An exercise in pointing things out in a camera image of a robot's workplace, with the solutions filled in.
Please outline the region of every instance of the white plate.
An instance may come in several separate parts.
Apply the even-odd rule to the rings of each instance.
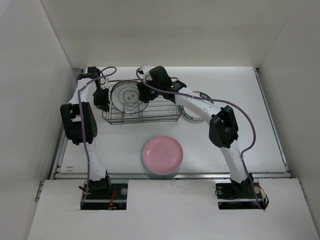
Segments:
[[[115,84],[111,91],[113,105],[121,112],[135,114],[143,111],[148,103],[139,100],[137,82],[124,80]]]

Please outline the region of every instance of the white wall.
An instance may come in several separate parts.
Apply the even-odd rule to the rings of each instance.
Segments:
[[[23,240],[73,74],[39,0],[0,8],[0,239]]]
[[[292,175],[320,230],[320,1],[299,0],[259,75]]]
[[[298,0],[41,0],[73,67],[259,66]]]

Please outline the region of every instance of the white surface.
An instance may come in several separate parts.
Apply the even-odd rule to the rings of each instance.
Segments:
[[[318,231],[319,26],[320,1],[300,0],[259,70],[288,165],[302,182]]]
[[[248,170],[253,173],[285,172],[283,160],[252,67],[167,67],[170,76],[178,77],[194,91],[202,91],[212,98],[231,101],[252,118],[257,140],[253,149],[245,153]],[[110,78],[135,77],[134,67],[120,68]],[[92,107],[97,126],[97,148],[109,173],[151,173],[144,166],[142,151],[153,137],[168,135],[179,141],[184,151],[179,173],[228,173],[221,151],[209,140],[209,126],[194,124],[181,117],[173,123],[138,123],[110,125],[101,111]],[[239,147],[248,147],[253,139],[247,119],[234,111],[239,126]],[[86,173],[87,162],[78,148],[68,141],[61,173]]]
[[[41,3],[6,3],[0,4],[0,239],[23,240],[73,74]]]
[[[211,180],[131,180],[127,210],[79,210],[82,180],[47,180],[29,240],[318,240],[297,179],[261,179],[263,210],[219,210]]]
[[[73,67],[258,67],[298,0],[41,1]]]

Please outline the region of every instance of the dish rack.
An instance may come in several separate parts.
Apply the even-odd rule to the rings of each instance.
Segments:
[[[109,92],[120,81],[123,80],[109,81]],[[110,124],[176,122],[181,115],[178,106],[162,96],[158,96],[155,100],[150,101],[144,110],[140,110],[140,106],[137,106],[136,111],[133,113],[125,113],[126,106],[123,106],[123,111],[118,110],[112,102],[111,94],[109,94],[109,101],[109,111],[102,111],[102,119]]]

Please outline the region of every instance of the purple cable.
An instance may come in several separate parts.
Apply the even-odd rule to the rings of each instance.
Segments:
[[[226,100],[222,100],[222,99],[214,99],[214,98],[204,98],[204,97],[200,97],[200,96],[192,96],[192,95],[189,95],[189,94],[186,94],[186,93],[181,93],[181,92],[172,92],[172,91],[165,91],[165,90],[157,89],[157,88],[147,84],[146,81],[142,80],[140,78],[140,76],[139,76],[138,71],[139,71],[139,68],[135,71],[135,75],[137,76],[137,78],[141,80],[142,84],[144,84],[146,87],[150,88],[151,90],[154,90],[154,91],[157,91],[157,92],[163,93],[163,94],[181,95],[181,96],[190,97],[190,98],[193,98],[193,99],[199,99],[199,100],[213,101],[213,102],[219,102],[219,103],[228,104],[228,105],[231,105],[231,106],[235,107],[236,109],[238,109],[246,117],[246,119],[249,121],[250,126],[252,128],[253,140],[252,140],[252,143],[251,143],[250,146],[248,146],[246,149],[242,150],[242,152],[240,153],[240,158],[241,158],[241,161],[242,161],[242,164],[243,164],[244,171],[245,171],[246,175],[248,176],[248,178],[250,180],[251,187],[253,189],[254,197],[256,199],[258,208],[261,209],[261,206],[259,204],[259,199],[258,199],[258,196],[257,196],[256,191],[255,191],[254,182],[251,179],[251,177],[249,176],[249,171],[248,171],[246,163],[244,161],[244,153],[246,151],[250,150],[255,145],[256,139],[257,139],[257,134],[256,134],[256,129],[255,129],[254,123],[252,122],[252,120],[248,116],[248,114],[242,108],[240,108],[238,105],[235,105],[234,103],[232,103],[230,101],[226,101]]]
[[[106,68],[104,68],[101,72],[103,72],[104,70],[107,69],[114,69],[114,72],[107,74],[105,76],[99,76],[96,77],[92,80],[90,80],[86,85],[84,85],[81,89],[78,90],[77,94],[78,94],[78,102],[79,102],[79,110],[80,110],[80,119],[81,119],[81,131],[82,131],[82,140],[83,140],[83,147],[84,147],[84,151],[85,151],[85,155],[86,155],[86,159],[87,159],[87,163],[88,163],[88,167],[87,167],[87,176],[86,176],[86,186],[85,186],[85,195],[83,198],[83,201],[80,205],[80,207],[83,206],[83,204],[85,203],[85,200],[87,199],[87,196],[89,194],[89,180],[90,180],[90,157],[89,157],[89,152],[87,149],[87,143],[86,143],[86,129],[85,129],[85,118],[84,118],[84,112],[82,109],[82,102],[81,102],[81,92],[92,82],[102,79],[102,78],[106,78],[106,77],[110,77],[111,75],[115,74],[117,71],[117,68],[115,66],[108,66]]]

